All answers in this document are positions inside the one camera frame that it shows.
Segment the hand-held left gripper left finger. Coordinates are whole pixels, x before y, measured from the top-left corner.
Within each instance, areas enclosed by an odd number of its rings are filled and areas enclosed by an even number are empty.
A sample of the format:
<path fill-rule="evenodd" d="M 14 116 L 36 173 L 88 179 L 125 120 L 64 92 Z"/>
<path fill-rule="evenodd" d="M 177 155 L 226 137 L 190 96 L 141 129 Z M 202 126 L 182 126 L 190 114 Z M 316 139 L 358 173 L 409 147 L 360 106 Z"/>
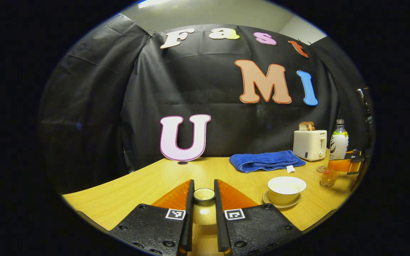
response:
<path fill-rule="evenodd" d="M 193 245 L 194 180 L 181 183 L 152 204 L 138 204 L 110 232 L 161 256 L 186 256 Z"/>

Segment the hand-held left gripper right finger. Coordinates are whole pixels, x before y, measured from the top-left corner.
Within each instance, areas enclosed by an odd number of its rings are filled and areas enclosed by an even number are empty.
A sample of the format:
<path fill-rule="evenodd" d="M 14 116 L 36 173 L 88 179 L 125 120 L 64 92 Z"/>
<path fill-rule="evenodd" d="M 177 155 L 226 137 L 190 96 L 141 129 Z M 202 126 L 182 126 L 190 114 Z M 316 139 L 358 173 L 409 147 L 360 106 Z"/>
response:
<path fill-rule="evenodd" d="M 259 204 L 228 183 L 214 180 L 218 251 L 255 256 L 302 235 L 272 203 Z"/>

